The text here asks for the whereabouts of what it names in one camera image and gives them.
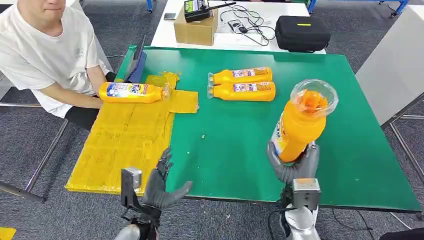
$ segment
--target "black zipper case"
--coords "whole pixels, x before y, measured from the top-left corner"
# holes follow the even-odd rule
[[[328,46],[331,34],[315,16],[280,16],[275,26],[278,47],[289,52],[313,53]]]

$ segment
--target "yellow mat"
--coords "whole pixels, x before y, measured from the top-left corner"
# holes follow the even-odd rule
[[[164,72],[146,83],[175,88],[178,76]],[[196,113],[198,93],[172,90],[170,98],[149,104],[104,103],[85,141],[81,155],[65,186],[73,192],[119,194],[121,169],[142,170],[144,193],[147,178],[171,140],[174,113]]]
[[[12,240],[16,229],[11,227],[0,227],[0,240]]]

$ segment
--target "white t-shirt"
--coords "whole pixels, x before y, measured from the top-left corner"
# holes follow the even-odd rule
[[[19,90],[30,89],[49,113],[64,118],[71,105],[44,95],[54,83],[85,95],[95,95],[87,68],[100,65],[93,26],[84,13],[66,7],[60,36],[52,37],[29,25],[12,5],[0,14],[0,71]]]

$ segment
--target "yellow detergent bottle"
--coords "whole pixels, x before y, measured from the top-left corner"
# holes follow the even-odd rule
[[[208,85],[207,97],[228,101],[270,102],[276,96],[276,85],[272,81],[254,83],[223,83]]]
[[[167,98],[169,88],[151,84],[105,82],[100,86],[99,97],[108,103],[150,104]]]
[[[254,83],[272,82],[273,71],[269,67],[256,67],[241,70],[223,70],[218,73],[209,73],[208,82],[210,85],[221,85],[225,83]]]
[[[336,90],[324,81],[307,79],[294,86],[271,137],[282,163],[296,160],[321,135],[338,102]]]

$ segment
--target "green table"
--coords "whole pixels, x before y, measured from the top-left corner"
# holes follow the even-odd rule
[[[147,75],[182,73],[177,89],[199,92],[196,114],[176,114],[167,191],[193,181],[189,198],[274,202],[284,185],[268,163],[266,143],[295,84],[330,83],[339,95],[317,140],[322,207],[421,212],[355,76],[342,55],[146,47]],[[207,98],[207,75],[271,67],[272,102]]]

